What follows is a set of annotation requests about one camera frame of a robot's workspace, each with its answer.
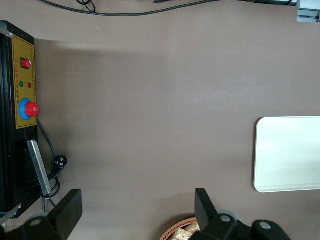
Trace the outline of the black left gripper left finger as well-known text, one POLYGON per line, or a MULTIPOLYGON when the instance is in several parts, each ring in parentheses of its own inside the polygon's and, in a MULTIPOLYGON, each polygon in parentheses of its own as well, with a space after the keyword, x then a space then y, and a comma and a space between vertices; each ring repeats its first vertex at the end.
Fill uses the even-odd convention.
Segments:
POLYGON ((82 215, 82 191, 72 189, 47 215, 28 220, 22 227, 22 239, 67 240, 82 215))

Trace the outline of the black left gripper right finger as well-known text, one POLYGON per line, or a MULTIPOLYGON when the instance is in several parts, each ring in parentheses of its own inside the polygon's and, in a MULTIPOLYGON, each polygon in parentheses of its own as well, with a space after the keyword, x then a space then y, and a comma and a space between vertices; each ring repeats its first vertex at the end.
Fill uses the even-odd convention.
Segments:
POLYGON ((237 221, 227 213, 218 213, 204 188, 195 190, 194 213, 200 230, 193 234, 193 240, 231 240, 237 221))

